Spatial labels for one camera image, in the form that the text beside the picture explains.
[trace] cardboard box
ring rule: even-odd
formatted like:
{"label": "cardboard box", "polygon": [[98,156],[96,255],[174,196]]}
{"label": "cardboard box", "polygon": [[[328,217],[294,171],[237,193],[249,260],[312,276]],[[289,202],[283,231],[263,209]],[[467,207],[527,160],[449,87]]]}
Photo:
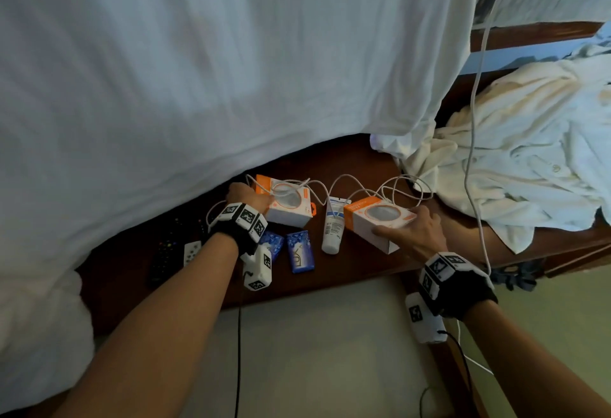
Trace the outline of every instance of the cardboard box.
{"label": "cardboard box", "polygon": [[346,228],[354,231],[386,254],[395,252],[399,246],[384,237],[377,237],[371,229],[377,225],[402,228],[415,218],[416,214],[413,212],[395,206],[377,196],[366,197],[344,206]]}
{"label": "cardboard box", "polygon": [[[256,182],[276,196],[265,213],[268,222],[303,228],[316,215],[316,206],[310,202],[310,190],[307,187],[294,189],[290,183],[263,175],[257,175]],[[257,194],[268,194],[258,184],[253,186]]]}

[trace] forearm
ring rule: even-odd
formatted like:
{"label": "forearm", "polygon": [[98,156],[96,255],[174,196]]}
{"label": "forearm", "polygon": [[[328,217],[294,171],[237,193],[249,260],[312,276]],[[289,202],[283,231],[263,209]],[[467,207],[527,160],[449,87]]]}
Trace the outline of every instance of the forearm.
{"label": "forearm", "polygon": [[518,417],[611,416],[611,406],[602,397],[511,322],[497,304],[476,304],[464,323]]}
{"label": "forearm", "polygon": [[57,416],[178,415],[237,258],[231,237],[210,237],[188,267],[118,326]]}

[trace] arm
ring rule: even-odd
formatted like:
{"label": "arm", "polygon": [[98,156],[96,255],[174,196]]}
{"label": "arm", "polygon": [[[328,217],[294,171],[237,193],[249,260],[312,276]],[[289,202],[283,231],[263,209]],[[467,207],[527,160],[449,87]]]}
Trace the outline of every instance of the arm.
{"label": "arm", "polygon": [[[417,219],[405,228],[378,227],[374,232],[424,263],[448,250],[446,238],[439,215],[431,216],[425,206],[414,212]],[[520,418],[611,417],[611,406],[600,395],[511,322],[493,301],[471,306],[462,320]]]}
{"label": "arm", "polygon": [[600,395],[494,302],[474,305],[463,321],[518,417],[611,417]]}
{"label": "arm", "polygon": [[[271,196],[233,183],[229,202],[264,212]],[[188,267],[138,305],[102,346],[56,417],[169,417],[179,414],[238,259],[216,233]]]}

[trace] crumpled white shirt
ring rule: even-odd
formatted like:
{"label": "crumpled white shirt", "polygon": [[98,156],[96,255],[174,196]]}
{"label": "crumpled white shirt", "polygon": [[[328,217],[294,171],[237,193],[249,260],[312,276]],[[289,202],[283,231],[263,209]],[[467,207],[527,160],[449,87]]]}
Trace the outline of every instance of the crumpled white shirt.
{"label": "crumpled white shirt", "polygon": [[289,152],[414,129],[469,53],[474,8],[0,0],[0,413],[86,368],[72,268],[91,249]]}
{"label": "crumpled white shirt", "polygon": [[[513,252],[530,245],[535,227],[585,230],[600,208],[611,217],[610,82],[611,54],[601,54],[526,65],[477,96],[470,191]],[[470,136],[467,106],[446,127],[430,124],[419,148],[372,141],[444,203],[474,216],[463,186]]]}

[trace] blue wrapper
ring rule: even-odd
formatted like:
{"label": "blue wrapper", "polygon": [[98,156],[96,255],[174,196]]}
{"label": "blue wrapper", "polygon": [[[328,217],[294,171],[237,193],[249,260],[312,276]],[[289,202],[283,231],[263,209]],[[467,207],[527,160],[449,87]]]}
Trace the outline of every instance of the blue wrapper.
{"label": "blue wrapper", "polygon": [[306,230],[286,235],[286,244],[293,273],[314,270],[314,255]]}
{"label": "blue wrapper", "polygon": [[259,244],[263,244],[266,246],[271,253],[271,261],[272,263],[278,257],[280,250],[282,249],[282,244],[284,244],[284,238],[280,235],[272,233],[271,231],[265,231],[263,236],[259,240]]}

